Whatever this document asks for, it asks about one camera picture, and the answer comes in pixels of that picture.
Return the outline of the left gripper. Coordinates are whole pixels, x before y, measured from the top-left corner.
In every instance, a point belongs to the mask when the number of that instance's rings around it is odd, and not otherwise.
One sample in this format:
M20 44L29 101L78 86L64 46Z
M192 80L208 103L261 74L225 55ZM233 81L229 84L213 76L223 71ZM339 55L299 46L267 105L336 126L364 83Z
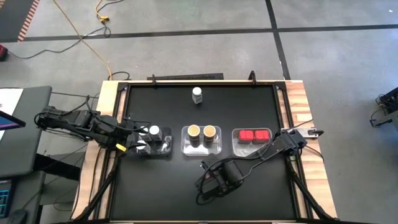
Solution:
M138 140L141 139L143 141L149 140L149 135L139 135L138 131L130 131L125 133L117 143L117 149L119 150L130 150L134 147L140 146L141 144L138 143Z

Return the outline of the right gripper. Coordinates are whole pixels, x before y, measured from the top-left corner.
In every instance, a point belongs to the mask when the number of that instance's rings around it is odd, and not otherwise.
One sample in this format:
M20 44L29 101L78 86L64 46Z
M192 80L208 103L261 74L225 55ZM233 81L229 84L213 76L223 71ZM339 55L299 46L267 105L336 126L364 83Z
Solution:
M220 181L222 180L218 170L220 165L221 162L218 162L218 158L215 154L209 154L202 160L201 167L204 169L204 173L195 182L198 196L202 200L209 200L220 194Z

